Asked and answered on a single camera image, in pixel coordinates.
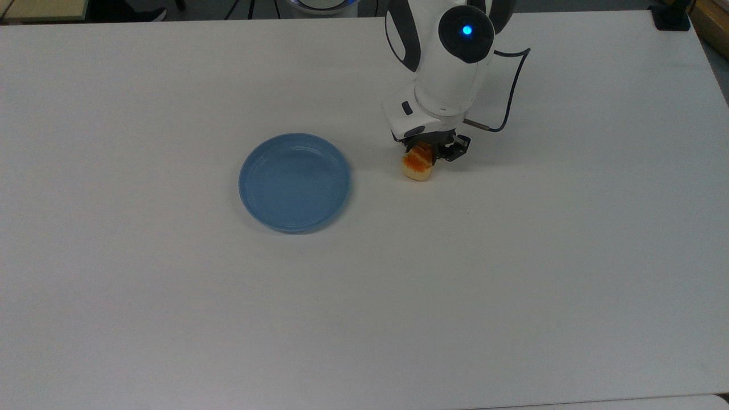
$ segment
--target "blue plate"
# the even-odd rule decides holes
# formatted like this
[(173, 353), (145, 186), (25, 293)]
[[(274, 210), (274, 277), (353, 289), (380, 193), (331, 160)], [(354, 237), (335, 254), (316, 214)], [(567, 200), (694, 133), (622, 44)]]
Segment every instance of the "blue plate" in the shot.
[(331, 222), (349, 192), (349, 167), (339, 150), (310, 134), (284, 134), (259, 145), (241, 169), (238, 192), (259, 222), (306, 232)]

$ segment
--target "white table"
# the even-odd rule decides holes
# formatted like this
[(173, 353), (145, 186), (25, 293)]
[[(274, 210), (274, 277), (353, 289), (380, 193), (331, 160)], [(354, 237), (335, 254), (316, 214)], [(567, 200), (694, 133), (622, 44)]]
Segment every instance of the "white table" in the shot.
[[(729, 112), (693, 32), (515, 15), (505, 131), (427, 183), (381, 19), (0, 28), (4, 409), (473, 409), (729, 391)], [(517, 61), (471, 118), (499, 122)], [(267, 138), (351, 164), (328, 228), (238, 197)]]

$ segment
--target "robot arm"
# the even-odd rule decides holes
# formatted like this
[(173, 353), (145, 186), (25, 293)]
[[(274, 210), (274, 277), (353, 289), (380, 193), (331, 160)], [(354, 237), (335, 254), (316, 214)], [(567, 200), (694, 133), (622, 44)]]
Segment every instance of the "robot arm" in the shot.
[(392, 135), (409, 150), (418, 142), (438, 158), (463, 155), (456, 135), (486, 78), (495, 36), (515, 0), (390, 0), (386, 34), (395, 56), (416, 78), (383, 102)]

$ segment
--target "cable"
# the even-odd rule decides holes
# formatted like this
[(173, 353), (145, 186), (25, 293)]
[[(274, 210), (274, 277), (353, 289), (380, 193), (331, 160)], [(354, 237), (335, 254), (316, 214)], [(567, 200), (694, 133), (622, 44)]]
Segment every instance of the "cable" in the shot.
[(253, 8), (256, 7), (256, 0), (251, 0), (251, 5), (248, 6), (248, 20), (253, 19)]
[(521, 72), (521, 67), (524, 65), (524, 60), (526, 60), (526, 56), (529, 55), (529, 52), (531, 51), (531, 48), (527, 48), (524, 51), (520, 51), (519, 53), (503, 53), (498, 50), (494, 50), (494, 54), (500, 56), (500, 57), (521, 57), (521, 61), (519, 61), (519, 67), (516, 69), (516, 73), (514, 74), (514, 82), (511, 83), (511, 91), (509, 91), (509, 102), (506, 104), (506, 113), (504, 113), (504, 122), (501, 124), (498, 128), (491, 128), (488, 125), (483, 125), (482, 123), (477, 123), (474, 120), (464, 119), (463, 123), (470, 125), (472, 127), (476, 127), (479, 129), (482, 129), (484, 131), (490, 131), (490, 132), (499, 132), (504, 129), (506, 126), (506, 122), (509, 120), (509, 111), (511, 111), (511, 101), (514, 98), (514, 90), (516, 89), (516, 82), (519, 80), (519, 73)]
[(233, 13), (233, 10), (235, 9), (235, 6), (237, 6), (237, 5), (238, 5), (238, 0), (235, 0), (235, 3), (233, 3), (233, 6), (228, 11), (228, 14), (225, 15), (225, 18), (223, 20), (227, 20), (230, 17), (230, 15)]

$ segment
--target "bread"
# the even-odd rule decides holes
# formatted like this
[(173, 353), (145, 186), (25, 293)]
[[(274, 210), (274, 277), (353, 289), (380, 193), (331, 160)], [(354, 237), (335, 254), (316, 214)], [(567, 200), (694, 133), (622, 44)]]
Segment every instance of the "bread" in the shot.
[(415, 181), (425, 181), (433, 168), (433, 149), (425, 142), (419, 142), (402, 157), (402, 173)]

